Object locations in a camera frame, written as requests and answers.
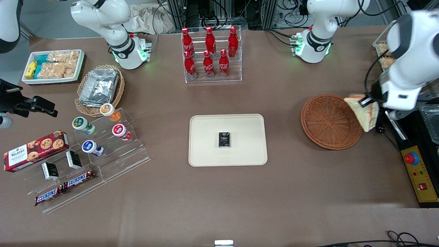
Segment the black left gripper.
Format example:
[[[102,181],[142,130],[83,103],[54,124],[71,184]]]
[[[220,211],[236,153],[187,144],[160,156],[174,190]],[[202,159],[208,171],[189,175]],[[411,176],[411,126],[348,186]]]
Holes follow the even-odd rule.
[[[378,103],[378,104],[384,103],[383,93],[382,93],[379,79],[375,80],[375,83],[373,83],[371,85],[371,90],[369,92],[369,96],[366,95],[365,97],[358,100],[358,104],[362,108],[365,108],[372,103]]]

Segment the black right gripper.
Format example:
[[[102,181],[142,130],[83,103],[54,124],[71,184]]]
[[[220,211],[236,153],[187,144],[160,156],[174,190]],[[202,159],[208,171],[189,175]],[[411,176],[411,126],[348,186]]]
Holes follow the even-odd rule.
[[[16,114],[24,118],[29,117],[29,113],[42,113],[50,117],[57,117],[58,111],[55,110],[55,103],[41,96],[34,97],[34,106],[28,102],[29,98],[21,93],[23,87],[0,80],[0,112],[2,114]]]

